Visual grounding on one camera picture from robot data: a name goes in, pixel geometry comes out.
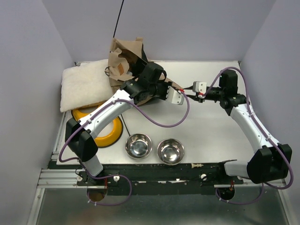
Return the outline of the black tent pole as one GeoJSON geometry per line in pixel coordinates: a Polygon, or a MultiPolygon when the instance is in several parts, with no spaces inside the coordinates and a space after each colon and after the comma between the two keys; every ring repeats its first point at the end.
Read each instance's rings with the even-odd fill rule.
{"type": "MultiPolygon", "coordinates": [[[[119,12],[118,12],[117,21],[116,21],[114,32],[113,32],[113,38],[115,38],[115,35],[116,35],[116,32],[117,32],[117,28],[118,28],[118,24],[119,24],[119,21],[120,21],[120,15],[121,15],[121,12],[122,12],[123,5],[124,5],[124,0],[121,1],[121,5],[120,5],[119,12]]],[[[122,120],[122,122],[124,124],[125,130],[126,130],[128,136],[130,136],[130,132],[129,132],[129,129],[128,129],[127,124],[125,122],[125,119],[124,119],[124,117],[123,117],[122,114],[120,116],[121,116],[121,120],[122,120]]]]}

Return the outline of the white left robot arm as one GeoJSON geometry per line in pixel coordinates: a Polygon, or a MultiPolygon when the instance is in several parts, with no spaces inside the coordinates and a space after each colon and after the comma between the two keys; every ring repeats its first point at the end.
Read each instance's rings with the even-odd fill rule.
{"type": "Polygon", "coordinates": [[[165,70],[151,62],[135,78],[124,81],[114,95],[95,111],[80,120],[71,118],[66,123],[65,146],[69,147],[88,170],[88,180],[93,185],[103,182],[103,166],[97,157],[98,146],[94,139],[120,114],[133,105],[159,98],[166,100],[172,81],[166,78],[165,70]]]}

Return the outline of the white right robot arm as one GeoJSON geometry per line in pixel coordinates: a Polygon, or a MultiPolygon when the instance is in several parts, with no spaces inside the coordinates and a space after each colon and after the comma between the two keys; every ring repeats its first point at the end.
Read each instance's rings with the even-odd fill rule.
{"type": "Polygon", "coordinates": [[[250,179],[253,183],[269,185],[271,181],[284,179],[290,176],[288,188],[293,183],[293,172],[290,161],[292,149],[288,144],[282,144],[260,122],[256,116],[249,95],[238,93],[238,75],[242,72],[236,67],[226,67],[219,72],[214,79],[219,82],[207,85],[205,82],[195,81],[188,90],[193,91],[189,95],[194,101],[203,103],[206,100],[219,102],[241,128],[253,149],[253,156],[248,162],[238,160],[227,161],[224,167],[216,171],[218,182],[225,184],[233,176],[250,179]]]}

